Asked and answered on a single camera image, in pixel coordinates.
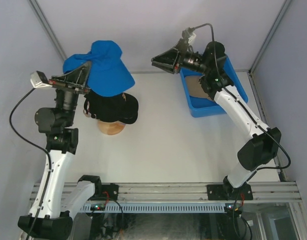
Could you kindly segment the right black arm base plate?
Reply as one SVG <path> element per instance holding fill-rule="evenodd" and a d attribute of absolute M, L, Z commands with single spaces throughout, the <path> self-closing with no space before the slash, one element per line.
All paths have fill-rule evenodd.
<path fill-rule="evenodd" d="M 206 186 L 209 201 L 231 201 L 238 197 L 238 200 L 252 201 L 254 199 L 252 188 L 244 184 L 239 188 L 226 187 L 224 184 L 208 184 Z"/>

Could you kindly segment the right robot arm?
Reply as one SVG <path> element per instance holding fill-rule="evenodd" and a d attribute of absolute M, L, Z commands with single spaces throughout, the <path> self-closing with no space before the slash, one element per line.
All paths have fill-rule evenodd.
<path fill-rule="evenodd" d="M 281 132 L 276 127 L 270 128 L 247 106 L 224 70 L 226 60 L 225 47 L 220 42 L 209 42 L 203 54 L 199 54 L 181 38 L 174 47 L 153 57 L 151 64 L 172 74 L 178 74 L 182 68 L 200 73 L 202 90 L 227 113 L 245 136 L 245 144 L 237 152 L 238 163 L 224 177 L 220 189 L 222 197 L 233 200 L 241 194 L 248 180 L 277 156 Z"/>

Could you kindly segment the tan cap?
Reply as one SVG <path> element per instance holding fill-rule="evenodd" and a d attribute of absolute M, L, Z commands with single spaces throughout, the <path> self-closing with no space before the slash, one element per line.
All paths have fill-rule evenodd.
<path fill-rule="evenodd" d="M 213 102 L 211 97 L 204 92 L 200 83 L 200 78 L 199 75 L 189 75 L 184 78 L 189 95 L 194 98 L 207 99 Z"/>

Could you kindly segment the wooden hat stand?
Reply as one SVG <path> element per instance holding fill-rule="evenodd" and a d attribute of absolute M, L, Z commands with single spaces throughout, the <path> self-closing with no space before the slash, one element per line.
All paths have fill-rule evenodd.
<path fill-rule="evenodd" d="M 125 124 L 120 121 L 115 122 L 104 122 L 104 121 L 97 121 L 97 127 L 101 133 L 109 136 L 117 135 L 122 132 L 125 128 Z"/>

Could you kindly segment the black baseball cap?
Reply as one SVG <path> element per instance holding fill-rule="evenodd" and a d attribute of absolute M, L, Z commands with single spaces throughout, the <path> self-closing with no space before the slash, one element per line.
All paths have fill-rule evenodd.
<path fill-rule="evenodd" d="M 134 116 L 131 116 L 131 117 L 122 117 L 120 118 L 118 121 L 125 124 L 125 125 L 132 125 L 134 124 L 138 119 L 138 115 L 134 115 Z"/>

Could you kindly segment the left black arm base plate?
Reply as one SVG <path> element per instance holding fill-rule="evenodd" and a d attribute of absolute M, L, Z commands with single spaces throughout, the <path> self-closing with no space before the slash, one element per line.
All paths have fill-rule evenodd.
<path fill-rule="evenodd" d="M 92 200 L 117 200 L 119 195 L 119 185 L 115 183 L 103 184 L 95 189 Z"/>

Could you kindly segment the blue baseball cap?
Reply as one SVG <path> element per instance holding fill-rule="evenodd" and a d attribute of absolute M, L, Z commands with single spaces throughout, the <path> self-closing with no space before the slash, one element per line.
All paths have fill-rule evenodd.
<path fill-rule="evenodd" d="M 119 95 L 135 85 L 135 80 L 123 63 L 122 50 L 112 40 L 97 40 L 88 53 L 76 53 L 63 63 L 63 73 L 71 72 L 91 62 L 88 87 L 102 97 Z"/>

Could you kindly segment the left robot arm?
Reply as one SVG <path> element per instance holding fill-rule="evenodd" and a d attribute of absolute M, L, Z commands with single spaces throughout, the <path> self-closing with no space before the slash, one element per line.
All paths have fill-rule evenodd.
<path fill-rule="evenodd" d="M 34 89 L 55 89 L 55 107 L 42 107 L 36 111 L 34 121 L 38 131 L 46 135 L 45 169 L 37 196 L 27 215 L 19 217 L 18 227 L 28 238 L 66 240 L 72 230 L 74 218 L 90 199 L 103 195 L 99 176 L 83 175 L 69 196 L 62 200 L 66 173 L 75 157 L 79 130 L 72 128 L 79 95 L 90 91 L 87 86 L 91 61 L 63 75 L 47 78 L 41 71 L 31 74 Z"/>

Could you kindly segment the black cap gold logo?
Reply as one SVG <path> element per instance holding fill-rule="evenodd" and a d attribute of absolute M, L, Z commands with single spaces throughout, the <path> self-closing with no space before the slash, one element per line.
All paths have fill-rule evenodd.
<path fill-rule="evenodd" d="M 89 102 L 91 118 L 102 122 L 113 123 L 119 121 L 120 118 L 138 115 L 138 100 L 133 95 L 125 92 L 105 97 L 91 90 L 84 98 L 85 101 Z"/>

